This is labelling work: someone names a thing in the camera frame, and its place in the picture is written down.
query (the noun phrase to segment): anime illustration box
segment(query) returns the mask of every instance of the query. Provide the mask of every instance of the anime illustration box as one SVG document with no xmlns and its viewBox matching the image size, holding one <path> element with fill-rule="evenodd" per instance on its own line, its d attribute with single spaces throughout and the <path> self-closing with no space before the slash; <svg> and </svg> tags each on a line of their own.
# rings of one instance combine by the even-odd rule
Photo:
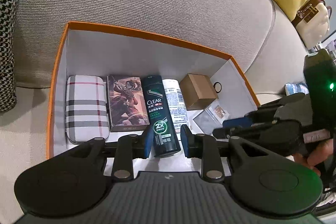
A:
<svg viewBox="0 0 336 224">
<path fill-rule="evenodd" d="M 139 77 L 109 75 L 107 90 L 111 132 L 140 131 L 149 125 Z"/>
</svg>

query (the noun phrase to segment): metal screw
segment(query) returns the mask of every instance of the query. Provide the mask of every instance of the metal screw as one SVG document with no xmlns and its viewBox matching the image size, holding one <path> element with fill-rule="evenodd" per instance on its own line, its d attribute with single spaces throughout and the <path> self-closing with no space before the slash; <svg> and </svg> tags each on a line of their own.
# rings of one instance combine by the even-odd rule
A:
<svg viewBox="0 0 336 224">
<path fill-rule="evenodd" d="M 118 179 L 126 179 L 131 175 L 131 173 L 126 170 L 118 170 L 114 172 L 113 175 Z"/>
<path fill-rule="evenodd" d="M 206 173 L 206 176 L 210 179 L 220 179 L 223 173 L 218 170 L 211 170 Z"/>
</svg>

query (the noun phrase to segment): fabric bag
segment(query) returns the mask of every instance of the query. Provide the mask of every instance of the fabric bag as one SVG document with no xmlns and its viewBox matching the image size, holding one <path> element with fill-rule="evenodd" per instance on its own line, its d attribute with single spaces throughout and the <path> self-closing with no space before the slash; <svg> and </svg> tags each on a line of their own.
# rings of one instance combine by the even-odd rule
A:
<svg viewBox="0 0 336 224">
<path fill-rule="evenodd" d="M 18 0 L 0 0 L 0 112 L 16 104 L 13 34 Z"/>
<path fill-rule="evenodd" d="M 331 6 L 326 6 L 324 0 L 308 0 L 296 13 L 292 24 L 308 49 L 320 43 L 329 32 L 331 14 Z"/>
</svg>

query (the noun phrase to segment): white plaid box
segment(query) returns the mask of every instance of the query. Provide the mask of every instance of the white plaid box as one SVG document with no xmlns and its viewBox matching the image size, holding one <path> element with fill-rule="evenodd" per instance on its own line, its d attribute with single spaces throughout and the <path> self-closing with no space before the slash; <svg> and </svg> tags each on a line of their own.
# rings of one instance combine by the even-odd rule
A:
<svg viewBox="0 0 336 224">
<path fill-rule="evenodd" d="M 68 78 L 66 130 L 73 143 L 109 137 L 105 85 L 100 77 L 73 75 Z"/>
</svg>

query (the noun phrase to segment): brown leather strap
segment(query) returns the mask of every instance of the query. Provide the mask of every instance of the brown leather strap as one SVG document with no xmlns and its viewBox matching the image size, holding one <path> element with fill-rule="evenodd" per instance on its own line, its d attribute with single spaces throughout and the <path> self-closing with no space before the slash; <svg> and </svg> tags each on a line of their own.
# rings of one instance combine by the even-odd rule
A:
<svg viewBox="0 0 336 224">
<path fill-rule="evenodd" d="M 328 10 L 328 12 L 330 11 L 330 13 L 329 13 L 329 19 L 330 19 L 331 14 L 333 13 L 333 8 L 331 8 L 331 6 L 327 6 L 327 10 Z"/>
<path fill-rule="evenodd" d="M 325 4 L 324 0 L 309 0 L 304 6 L 297 11 L 296 17 L 292 21 L 294 27 L 296 27 L 303 19 L 309 22 L 319 11 L 316 9 L 316 5 L 319 3 Z"/>
</svg>

